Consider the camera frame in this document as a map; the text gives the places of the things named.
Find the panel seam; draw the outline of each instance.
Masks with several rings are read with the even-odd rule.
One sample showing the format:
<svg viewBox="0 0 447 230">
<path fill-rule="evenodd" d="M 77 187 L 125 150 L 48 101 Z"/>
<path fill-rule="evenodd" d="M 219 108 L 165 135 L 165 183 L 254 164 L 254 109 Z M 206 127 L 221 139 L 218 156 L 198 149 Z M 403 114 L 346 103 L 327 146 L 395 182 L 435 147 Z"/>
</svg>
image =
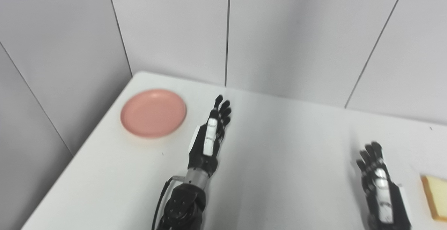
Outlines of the panel seam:
<svg viewBox="0 0 447 230">
<path fill-rule="evenodd" d="M 133 77 L 131 65 L 129 63 L 129 57 L 127 56 L 127 50 L 126 50 L 126 46 L 124 45 L 123 35 L 121 33 L 121 28 L 119 26 L 118 17 L 116 15 L 116 10 L 115 10 L 115 5 L 113 4 L 113 0 L 110 0 L 110 3 L 112 3 L 113 15 L 115 16 L 115 21 L 116 21 L 116 26 L 118 27 L 119 37 L 121 38 L 121 44 L 123 45 L 124 55 L 126 56 L 127 66 L 129 67 L 129 72 L 131 73 L 131 77 Z"/>
<path fill-rule="evenodd" d="M 17 68 L 17 65 L 14 63 L 13 59 L 11 58 L 10 54 L 7 52 L 5 46 L 3 46 L 2 42 L 0 42 L 0 46 L 2 47 L 2 49 L 5 51 L 6 55 L 8 56 L 9 60 L 11 61 L 11 63 L 14 65 L 14 68 L 16 68 L 17 72 L 19 73 L 20 77 L 22 78 L 22 80 L 24 81 L 24 83 L 26 84 L 27 88 L 29 89 L 29 91 L 31 92 L 32 96 L 34 97 L 34 99 L 37 101 L 40 109 L 42 109 L 43 113 L 45 114 L 46 118 L 48 119 L 48 121 L 50 122 L 51 126 L 54 128 L 54 130 L 56 131 L 57 135 L 59 136 L 59 138 L 61 139 L 62 143 L 64 143 L 66 149 L 68 150 L 68 152 L 72 155 L 72 157 L 74 157 L 73 152 L 70 150 L 70 148 L 67 146 L 67 144 L 65 143 L 64 139 L 62 138 L 61 134 L 59 133 L 59 131 L 56 129 L 56 126 L 53 124 L 53 121 L 51 121 L 50 117 L 48 116 L 48 114 L 46 113 L 45 109 L 43 108 L 42 104 L 39 102 L 39 99 L 37 99 L 37 96 L 34 94 L 34 92 L 32 91 L 31 87 L 29 86 L 29 84 L 27 83 L 27 81 L 25 80 L 25 78 L 23 77 L 22 73 L 20 72 L 20 70 Z"/>
<path fill-rule="evenodd" d="M 228 8 L 227 8 L 227 44 L 225 49 L 225 87 L 227 86 L 227 77 L 228 77 L 228 36 L 230 31 L 230 0 L 228 0 Z"/>
<path fill-rule="evenodd" d="M 349 97 L 348 97 L 348 100 L 346 101 L 345 109 L 348 107 L 349 101 L 351 101 L 351 98 L 352 98 L 352 95 L 354 94 L 354 91 L 356 91 L 357 85 L 359 84 L 360 79 L 362 78 L 362 76 L 363 76 L 363 74 L 364 74 L 364 72 L 365 72 L 365 69 L 366 69 L 366 67 L 368 66 L 369 60 L 371 59 L 371 56 L 372 56 L 372 54 L 374 53 L 375 47 L 377 47 L 377 44 L 379 43 L 379 40 L 380 40 L 380 38 L 382 37 L 383 31 L 385 30 L 385 28 L 386 28 L 386 26 L 387 26 L 387 24 L 388 24 L 388 21 L 390 20 L 391 15 L 393 14 L 394 9 L 396 8 L 398 2 L 399 2 L 399 0 L 396 0 L 396 2 L 394 3 L 394 6 L 393 6 L 393 8 L 391 9 L 390 14 L 388 15 L 388 18 L 387 18 L 387 20 L 386 20 L 386 22 L 385 22 L 385 25 L 383 26 L 382 30 L 380 31 L 379 37 L 377 37 L 377 40 L 375 41 L 375 44 L 374 44 L 374 46 L 372 47 L 372 50 L 371 50 L 371 52 L 370 52 L 370 54 L 369 54 L 369 56 L 368 56 L 368 58 L 367 58 L 367 60 L 366 60 L 366 63 L 365 63 L 365 65 L 363 66 L 362 71 L 361 71 L 360 74 L 359 74 L 359 77 L 357 78 L 356 84 L 354 84 L 354 87 L 353 87 L 352 90 L 351 90 L 351 93 L 350 93 L 350 95 L 349 95 Z"/>
</svg>

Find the slice of bread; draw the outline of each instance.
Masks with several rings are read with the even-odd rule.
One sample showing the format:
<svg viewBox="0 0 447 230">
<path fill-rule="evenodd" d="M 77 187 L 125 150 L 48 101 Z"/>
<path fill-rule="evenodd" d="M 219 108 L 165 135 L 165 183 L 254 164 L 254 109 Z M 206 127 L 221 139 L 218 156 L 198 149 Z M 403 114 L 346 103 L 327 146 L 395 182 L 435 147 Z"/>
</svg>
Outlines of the slice of bread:
<svg viewBox="0 0 447 230">
<path fill-rule="evenodd" d="M 447 180 L 433 176 L 422 176 L 421 178 L 431 217 L 437 221 L 447 222 Z"/>
</svg>

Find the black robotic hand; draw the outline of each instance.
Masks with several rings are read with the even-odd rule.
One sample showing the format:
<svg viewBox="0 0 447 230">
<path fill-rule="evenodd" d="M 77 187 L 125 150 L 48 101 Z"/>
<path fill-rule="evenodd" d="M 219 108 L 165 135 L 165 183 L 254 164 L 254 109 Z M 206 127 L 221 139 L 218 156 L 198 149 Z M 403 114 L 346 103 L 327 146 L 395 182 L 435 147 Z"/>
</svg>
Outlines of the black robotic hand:
<svg viewBox="0 0 447 230">
<path fill-rule="evenodd" d="M 155 208 L 152 229 L 155 229 L 158 209 L 172 180 L 182 181 L 183 184 L 172 190 L 157 229 L 199 230 L 201 228 L 202 214 L 206 207 L 205 187 L 217 169 L 217 153 L 225 136 L 225 127 L 230 122 L 230 102 L 227 100 L 222 103 L 222 101 L 222 95 L 219 95 L 207 122 L 199 128 L 189 153 L 186 176 L 173 176 L 165 183 Z"/>
<path fill-rule="evenodd" d="M 407 212 L 399 187 L 394 184 L 383 161 L 382 146 L 372 142 L 360 151 L 357 165 L 362 171 L 364 189 L 370 215 L 370 230 L 409 230 Z"/>
<path fill-rule="evenodd" d="M 189 154 L 188 168 L 200 168 L 205 170 L 209 176 L 216 171 L 217 153 L 225 136 L 225 127 L 230 123 L 230 101 L 226 100 L 223 103 L 222 101 L 222 95 L 219 95 L 207 122 L 200 126 Z"/>
</svg>

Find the white table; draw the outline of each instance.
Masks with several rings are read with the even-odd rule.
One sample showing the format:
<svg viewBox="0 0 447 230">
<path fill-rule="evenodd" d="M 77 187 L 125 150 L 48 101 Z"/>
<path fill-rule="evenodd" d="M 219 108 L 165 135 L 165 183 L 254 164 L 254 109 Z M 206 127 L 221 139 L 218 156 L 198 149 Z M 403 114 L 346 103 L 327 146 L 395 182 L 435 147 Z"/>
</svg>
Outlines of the white table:
<svg viewBox="0 0 447 230">
<path fill-rule="evenodd" d="M 178 93 L 187 105 L 169 136 L 128 133 L 119 114 L 146 89 Z M 447 178 L 447 127 L 137 73 L 34 211 L 23 230 L 148 230 L 164 182 L 184 175 L 188 146 L 223 94 L 232 121 L 211 178 L 205 230 L 359 230 L 367 214 L 355 159 L 378 141 L 404 184 L 413 229 L 431 219 L 420 173 Z"/>
</svg>

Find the cable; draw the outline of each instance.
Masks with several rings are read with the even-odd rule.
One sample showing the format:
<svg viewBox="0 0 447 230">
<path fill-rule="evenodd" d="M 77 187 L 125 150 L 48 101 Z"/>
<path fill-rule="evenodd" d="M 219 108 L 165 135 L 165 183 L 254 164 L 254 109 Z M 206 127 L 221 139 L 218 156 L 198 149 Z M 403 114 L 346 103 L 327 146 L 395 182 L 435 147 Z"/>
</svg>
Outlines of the cable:
<svg viewBox="0 0 447 230">
<path fill-rule="evenodd" d="M 157 221 L 158 209 L 160 209 L 161 201 L 163 200 L 166 190 L 168 190 L 169 184 L 171 184 L 173 177 L 171 177 L 166 183 L 164 183 L 163 189 L 161 190 L 160 199 L 158 200 L 157 207 L 155 208 L 154 219 L 152 221 L 152 230 L 155 230 L 155 222 Z"/>
</svg>

